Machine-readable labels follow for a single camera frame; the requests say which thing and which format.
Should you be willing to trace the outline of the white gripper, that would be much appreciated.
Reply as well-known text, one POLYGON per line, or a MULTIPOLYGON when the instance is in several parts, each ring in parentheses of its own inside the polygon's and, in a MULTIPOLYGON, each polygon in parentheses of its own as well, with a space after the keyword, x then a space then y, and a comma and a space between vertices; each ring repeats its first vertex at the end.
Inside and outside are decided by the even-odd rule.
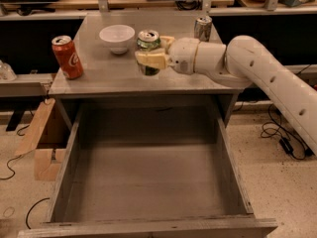
POLYGON ((139 64, 165 69, 170 66, 178 73, 191 75, 194 73, 194 61, 200 41, 194 38, 175 40, 172 36, 160 36, 161 48, 149 52, 136 51, 139 64))

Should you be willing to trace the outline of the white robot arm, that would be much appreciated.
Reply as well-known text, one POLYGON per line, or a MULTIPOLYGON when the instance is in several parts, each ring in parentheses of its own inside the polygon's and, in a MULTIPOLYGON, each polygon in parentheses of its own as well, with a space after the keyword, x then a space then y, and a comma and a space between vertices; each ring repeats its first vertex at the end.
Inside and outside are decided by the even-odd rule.
POLYGON ((238 36, 228 45, 169 38, 167 46, 135 52, 138 63, 203 74, 229 87, 259 87, 317 154, 317 91, 283 66, 259 41, 238 36))

